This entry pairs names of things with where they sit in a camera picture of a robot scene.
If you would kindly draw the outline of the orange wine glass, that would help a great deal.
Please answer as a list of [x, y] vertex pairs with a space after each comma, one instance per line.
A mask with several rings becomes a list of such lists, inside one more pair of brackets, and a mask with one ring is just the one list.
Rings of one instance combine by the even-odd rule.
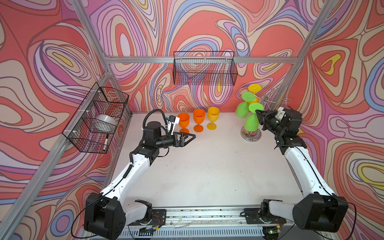
[[196, 125], [194, 126], [194, 131], [196, 133], [201, 133], [204, 130], [204, 127], [202, 126], [202, 123], [205, 120], [205, 111], [202, 109], [196, 109], [193, 112], [193, 117]]
[[189, 123], [190, 123], [190, 115], [188, 113], [180, 113], [178, 114], [179, 120], [179, 126], [180, 126], [180, 133], [186, 133], [189, 134], [190, 131], [187, 129]]

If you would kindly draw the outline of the green wine glass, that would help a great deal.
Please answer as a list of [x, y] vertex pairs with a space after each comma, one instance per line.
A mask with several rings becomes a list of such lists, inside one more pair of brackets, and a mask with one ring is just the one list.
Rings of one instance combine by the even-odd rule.
[[238, 118], [246, 118], [249, 113], [249, 104], [255, 100], [255, 95], [251, 92], [242, 93], [243, 102], [237, 106], [236, 116]]
[[244, 126], [248, 132], [255, 132], [259, 128], [259, 119], [256, 114], [256, 111], [258, 110], [264, 111], [264, 106], [260, 103], [252, 103], [249, 105], [249, 111], [252, 114], [247, 117]]

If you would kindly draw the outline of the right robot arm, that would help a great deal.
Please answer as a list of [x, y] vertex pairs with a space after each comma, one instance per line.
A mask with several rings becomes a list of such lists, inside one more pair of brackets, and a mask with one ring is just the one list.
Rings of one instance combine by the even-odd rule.
[[302, 114], [280, 107], [278, 110], [257, 110], [264, 131], [273, 133], [277, 148], [287, 160], [301, 189], [303, 198], [296, 204], [264, 199], [260, 217], [283, 218], [301, 230], [336, 233], [347, 213], [349, 203], [328, 186], [313, 163], [307, 145], [299, 137]]

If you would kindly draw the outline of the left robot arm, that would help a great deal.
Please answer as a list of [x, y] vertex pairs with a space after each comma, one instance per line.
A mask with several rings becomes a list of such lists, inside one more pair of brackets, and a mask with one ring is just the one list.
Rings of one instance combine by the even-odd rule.
[[153, 205], [135, 200], [124, 206], [128, 193], [139, 177], [160, 158], [160, 149], [182, 148], [196, 138], [194, 134], [175, 131], [181, 118], [160, 109], [149, 112], [142, 125], [143, 135], [138, 146], [129, 153], [127, 166], [100, 193], [92, 193], [86, 199], [84, 230], [108, 240], [117, 239], [130, 224], [163, 225], [164, 220], [153, 214]]

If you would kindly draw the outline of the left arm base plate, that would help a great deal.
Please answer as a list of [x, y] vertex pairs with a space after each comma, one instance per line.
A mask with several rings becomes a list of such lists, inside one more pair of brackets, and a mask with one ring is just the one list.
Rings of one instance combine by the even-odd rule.
[[166, 216], [166, 209], [154, 209], [150, 215], [146, 215], [142, 220], [137, 220], [129, 224], [129, 226], [161, 227], [166, 223]]

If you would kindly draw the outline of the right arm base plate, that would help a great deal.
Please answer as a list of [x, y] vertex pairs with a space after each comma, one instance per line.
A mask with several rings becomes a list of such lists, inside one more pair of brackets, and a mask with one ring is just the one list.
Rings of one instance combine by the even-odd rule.
[[240, 213], [240, 216], [246, 219], [246, 222], [248, 225], [256, 225], [256, 224], [284, 225], [287, 223], [286, 219], [281, 217], [272, 216], [270, 214], [262, 215], [260, 208], [245, 208]]

